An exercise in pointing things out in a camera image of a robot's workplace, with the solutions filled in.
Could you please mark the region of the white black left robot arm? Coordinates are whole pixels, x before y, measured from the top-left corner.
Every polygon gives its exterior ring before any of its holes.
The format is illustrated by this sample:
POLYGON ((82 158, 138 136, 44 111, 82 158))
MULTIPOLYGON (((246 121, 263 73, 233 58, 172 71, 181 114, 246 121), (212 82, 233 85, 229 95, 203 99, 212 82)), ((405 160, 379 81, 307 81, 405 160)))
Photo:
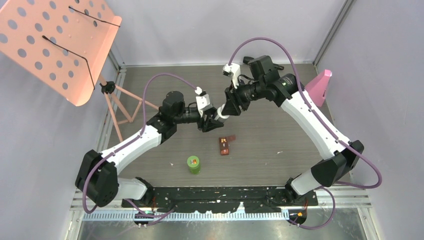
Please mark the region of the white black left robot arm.
POLYGON ((169 92, 158 113, 145 126, 119 144, 96 152, 88 151, 82 160, 75 186, 97 207, 105 207, 113 200, 133 200, 148 207, 154 199, 154 189, 141 177, 120 178, 120 172, 148 150, 158 147, 177 131, 178 124, 196 123, 202 132, 224 125, 224 105, 215 108, 205 92, 196 96, 195 106, 186 106, 179 91, 169 92))

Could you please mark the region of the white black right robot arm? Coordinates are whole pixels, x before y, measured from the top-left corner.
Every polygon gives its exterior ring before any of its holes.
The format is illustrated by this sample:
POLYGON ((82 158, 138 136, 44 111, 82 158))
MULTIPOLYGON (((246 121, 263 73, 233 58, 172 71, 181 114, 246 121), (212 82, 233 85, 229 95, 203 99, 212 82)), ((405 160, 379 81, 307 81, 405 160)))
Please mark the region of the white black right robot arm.
POLYGON ((359 160, 355 153, 362 153, 364 145, 340 133, 313 103, 304 86, 297 84, 295 75, 280 76, 270 56, 253 58, 247 64, 252 74, 249 83, 240 80, 240 65, 231 63, 223 67, 222 73, 231 78, 231 84, 224 91, 226 103, 218 109, 217 115, 220 118, 239 116, 252 101, 267 99, 298 123, 322 157, 309 170, 285 184, 287 202, 299 205, 306 193, 321 186, 330 187, 350 172, 359 160))

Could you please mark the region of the brown translucent pill container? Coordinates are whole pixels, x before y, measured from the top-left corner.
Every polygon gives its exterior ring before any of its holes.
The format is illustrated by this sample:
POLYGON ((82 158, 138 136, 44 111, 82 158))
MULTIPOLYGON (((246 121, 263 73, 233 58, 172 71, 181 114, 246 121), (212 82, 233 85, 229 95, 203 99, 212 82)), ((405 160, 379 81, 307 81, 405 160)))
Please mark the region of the brown translucent pill container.
POLYGON ((235 139, 235 135, 222 136, 218 138, 219 153, 221 156, 227 156, 230 154, 230 142, 235 139))

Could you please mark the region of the green black pill bottle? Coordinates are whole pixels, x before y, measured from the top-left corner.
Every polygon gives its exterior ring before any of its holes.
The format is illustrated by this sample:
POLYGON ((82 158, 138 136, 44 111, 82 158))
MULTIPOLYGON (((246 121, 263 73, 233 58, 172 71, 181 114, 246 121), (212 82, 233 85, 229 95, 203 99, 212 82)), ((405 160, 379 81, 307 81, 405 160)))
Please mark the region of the green black pill bottle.
POLYGON ((199 174, 201 171, 200 159, 195 155, 187 158, 187 166, 189 171, 194 175, 199 174))

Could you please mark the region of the white capped pill bottle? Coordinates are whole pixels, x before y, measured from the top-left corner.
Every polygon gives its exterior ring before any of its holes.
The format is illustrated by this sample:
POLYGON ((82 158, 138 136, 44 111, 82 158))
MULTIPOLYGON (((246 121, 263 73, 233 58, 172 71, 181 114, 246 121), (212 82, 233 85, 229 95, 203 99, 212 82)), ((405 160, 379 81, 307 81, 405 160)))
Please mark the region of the white capped pill bottle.
POLYGON ((214 120, 224 123, 230 116, 223 114, 225 104, 221 105, 215 113, 214 120))

